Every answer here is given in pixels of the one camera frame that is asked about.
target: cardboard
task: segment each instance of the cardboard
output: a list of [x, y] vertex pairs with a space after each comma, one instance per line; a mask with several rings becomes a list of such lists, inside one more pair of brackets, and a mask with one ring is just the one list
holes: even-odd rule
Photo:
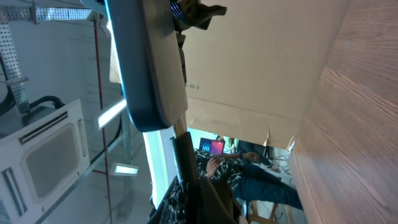
[[183, 32], [188, 127], [287, 148], [348, 1], [201, 2], [228, 11]]

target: fluorescent light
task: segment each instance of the fluorescent light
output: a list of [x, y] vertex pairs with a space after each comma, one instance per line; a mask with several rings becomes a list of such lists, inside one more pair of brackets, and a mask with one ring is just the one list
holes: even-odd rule
[[137, 174], [138, 169], [132, 167], [116, 166], [114, 172], [119, 174]]
[[111, 175], [137, 175], [138, 167], [114, 162], [111, 166]]
[[122, 98], [115, 105], [105, 110], [105, 112], [98, 117], [98, 130], [108, 124], [115, 116], [122, 112], [122, 110], [124, 110], [126, 106], [127, 101], [125, 98]]

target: wood grain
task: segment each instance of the wood grain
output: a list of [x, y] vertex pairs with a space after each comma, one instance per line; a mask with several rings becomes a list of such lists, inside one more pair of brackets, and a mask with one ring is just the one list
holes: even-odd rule
[[398, 223], [398, 1], [351, 1], [289, 165], [309, 223]]

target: table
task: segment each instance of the table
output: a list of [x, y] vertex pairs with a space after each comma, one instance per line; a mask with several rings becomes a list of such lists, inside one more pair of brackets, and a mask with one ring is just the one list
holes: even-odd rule
[[397, 1], [351, 1], [289, 164], [309, 223], [397, 223]]

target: patterned shirt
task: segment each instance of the patterned shirt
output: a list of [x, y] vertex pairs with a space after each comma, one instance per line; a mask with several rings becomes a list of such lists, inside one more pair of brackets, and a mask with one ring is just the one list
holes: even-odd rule
[[[195, 150], [199, 175], [205, 175], [208, 161], [214, 157], [209, 152]], [[242, 178], [244, 162], [241, 159], [220, 158], [220, 166], [217, 168], [212, 179], [220, 179], [227, 182], [234, 189]]]

